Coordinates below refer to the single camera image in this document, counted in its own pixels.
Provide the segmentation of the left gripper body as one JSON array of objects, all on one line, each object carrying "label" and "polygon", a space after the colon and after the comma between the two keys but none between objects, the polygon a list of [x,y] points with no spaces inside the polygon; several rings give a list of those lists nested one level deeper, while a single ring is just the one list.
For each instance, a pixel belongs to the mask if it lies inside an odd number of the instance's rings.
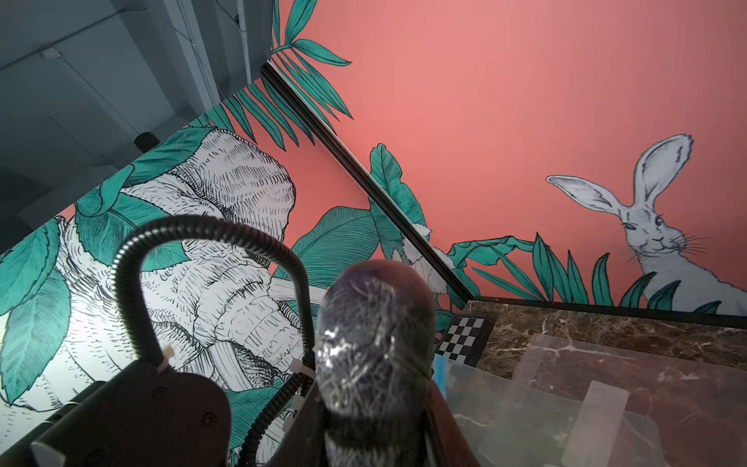
[{"label": "left gripper body", "polygon": [[134,362],[1,455],[4,466],[227,466],[231,409],[211,379]]}]

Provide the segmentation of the dark purple eggplant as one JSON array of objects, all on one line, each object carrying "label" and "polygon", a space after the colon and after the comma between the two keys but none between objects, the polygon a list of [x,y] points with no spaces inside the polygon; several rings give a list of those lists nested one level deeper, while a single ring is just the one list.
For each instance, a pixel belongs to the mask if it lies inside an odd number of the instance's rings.
[{"label": "dark purple eggplant", "polygon": [[414,268],[369,260],[345,270],[317,315],[316,375],[331,466],[418,466],[436,311]]}]

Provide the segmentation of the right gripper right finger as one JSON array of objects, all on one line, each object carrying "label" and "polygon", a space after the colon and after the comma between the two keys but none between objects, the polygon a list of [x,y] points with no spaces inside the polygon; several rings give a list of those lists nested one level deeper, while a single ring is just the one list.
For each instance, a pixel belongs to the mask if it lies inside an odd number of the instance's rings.
[{"label": "right gripper right finger", "polygon": [[426,466],[480,467],[435,381],[425,407]]}]

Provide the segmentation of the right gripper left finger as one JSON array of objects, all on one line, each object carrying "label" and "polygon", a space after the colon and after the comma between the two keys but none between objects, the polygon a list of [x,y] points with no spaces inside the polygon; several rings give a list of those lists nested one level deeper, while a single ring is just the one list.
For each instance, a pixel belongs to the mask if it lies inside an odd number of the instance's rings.
[{"label": "right gripper left finger", "polygon": [[322,467],[327,465],[324,437],[324,405],[307,399],[294,418],[270,461],[269,467]]}]

